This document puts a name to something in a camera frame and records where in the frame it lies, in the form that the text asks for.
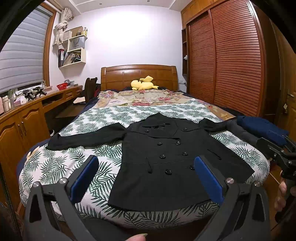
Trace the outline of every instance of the finger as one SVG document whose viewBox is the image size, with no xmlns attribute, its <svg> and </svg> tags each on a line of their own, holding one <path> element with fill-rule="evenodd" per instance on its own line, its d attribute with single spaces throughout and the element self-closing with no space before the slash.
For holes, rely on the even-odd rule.
<svg viewBox="0 0 296 241">
<path fill-rule="evenodd" d="M 282 208 L 286 206 L 286 200 L 282 196 L 277 197 L 277 203 Z"/>
<path fill-rule="evenodd" d="M 290 189 L 291 194 L 296 197 L 296 186 L 295 187 L 291 187 Z"/>
<path fill-rule="evenodd" d="M 275 209 L 277 212 L 280 212 L 280 211 L 283 210 L 283 208 L 280 207 L 280 206 L 278 205 L 278 202 L 277 202 L 277 201 L 274 202 L 274 209 Z"/>
<path fill-rule="evenodd" d="M 285 183 L 285 180 L 282 180 L 282 182 L 279 185 L 279 190 L 281 192 L 282 196 L 285 196 L 286 192 L 287 192 L 287 185 Z"/>
<path fill-rule="evenodd" d="M 128 240 L 126 241 L 146 241 L 146 236 L 148 234 L 138 234 L 138 235 L 135 235 L 133 237 L 130 237 Z"/>
</svg>

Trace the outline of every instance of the wooden door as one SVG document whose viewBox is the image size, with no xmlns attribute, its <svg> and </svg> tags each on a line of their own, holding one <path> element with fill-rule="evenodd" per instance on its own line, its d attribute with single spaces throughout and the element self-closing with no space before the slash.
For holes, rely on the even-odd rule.
<svg viewBox="0 0 296 241">
<path fill-rule="evenodd" d="M 18 116 L 28 148 L 50 137 L 41 101 L 20 111 Z"/>
<path fill-rule="evenodd" d="M 211 103 L 214 94 L 214 45 L 210 17 L 205 13 L 190 25 L 189 93 Z"/>
<path fill-rule="evenodd" d="M 17 114 L 0 124 L 0 161 L 15 210 L 20 203 L 16 166 L 27 151 L 24 142 Z"/>
<path fill-rule="evenodd" d="M 261 107 L 264 63 L 248 4 L 229 0 L 210 10 L 216 53 L 214 104 L 256 116 Z"/>
<path fill-rule="evenodd" d="M 289 137 L 296 141 L 296 54 L 277 26 L 273 24 L 273 28 L 279 49 L 283 86 L 277 125 L 289 131 Z"/>
</svg>

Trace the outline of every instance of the cabinet handle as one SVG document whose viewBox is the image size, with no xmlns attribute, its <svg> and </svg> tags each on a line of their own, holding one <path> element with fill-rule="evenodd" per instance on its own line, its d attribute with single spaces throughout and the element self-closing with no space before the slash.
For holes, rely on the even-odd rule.
<svg viewBox="0 0 296 241">
<path fill-rule="evenodd" d="M 18 125 L 18 127 L 19 127 L 20 135 L 22 136 L 22 129 L 20 128 L 20 125 Z"/>
<path fill-rule="evenodd" d="M 24 124 L 23 121 L 22 121 L 22 126 L 23 126 L 23 128 L 24 128 L 24 133 L 25 133 L 25 135 L 26 135 L 26 128 L 25 128 L 25 124 Z"/>
</svg>

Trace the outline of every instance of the wooden headboard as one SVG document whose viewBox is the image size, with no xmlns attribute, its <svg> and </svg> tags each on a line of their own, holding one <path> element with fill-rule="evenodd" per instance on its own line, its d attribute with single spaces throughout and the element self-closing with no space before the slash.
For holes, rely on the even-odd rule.
<svg viewBox="0 0 296 241">
<path fill-rule="evenodd" d="M 178 77 L 176 66 L 133 64 L 101 69 L 101 91 L 107 89 L 122 90 L 130 86 L 133 80 L 139 80 L 150 75 L 153 84 L 163 86 L 171 91 L 178 89 Z"/>
</svg>

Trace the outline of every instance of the bedspread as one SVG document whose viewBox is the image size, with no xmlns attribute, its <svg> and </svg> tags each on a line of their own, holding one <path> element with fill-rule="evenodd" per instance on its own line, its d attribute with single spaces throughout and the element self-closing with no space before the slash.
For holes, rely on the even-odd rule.
<svg viewBox="0 0 296 241">
<path fill-rule="evenodd" d="M 186 118 L 199 122 L 208 118 L 214 122 L 221 120 L 205 105 L 196 99 L 184 104 L 165 104 L 153 106 L 112 106 L 106 108 L 91 108 L 69 124 L 60 134 L 70 136 L 87 133 L 119 122 L 128 127 L 133 122 L 146 119 L 149 115 L 160 112 L 168 117 Z M 269 162 L 257 149 L 240 140 L 228 131 L 211 133 L 226 147 L 233 150 L 253 169 L 254 174 L 247 180 L 263 182 L 269 172 Z M 121 142 L 108 145 L 69 148 L 62 151 L 47 150 L 46 145 L 36 149 L 27 159 L 19 177 L 19 189 L 22 202 L 25 204 L 30 187 L 34 181 L 42 184 L 56 183 L 61 177 L 69 177 L 89 155 L 99 159 L 99 170 L 92 180 L 81 203 L 75 204 L 84 217 L 98 217 L 113 221 L 129 228 L 154 229 L 172 227 L 192 222 L 213 213 L 217 204 L 213 202 L 204 205 L 193 205 L 178 210 L 164 212 L 134 212 L 120 211 L 107 205 L 109 193 L 121 164 Z M 59 219 L 62 219 L 58 205 L 53 207 Z"/>
<path fill-rule="evenodd" d="M 110 106 L 151 106 L 163 104 L 183 104 L 190 97 L 184 96 L 182 92 L 169 90 L 140 90 L 140 91 L 101 91 L 96 108 Z"/>
</svg>

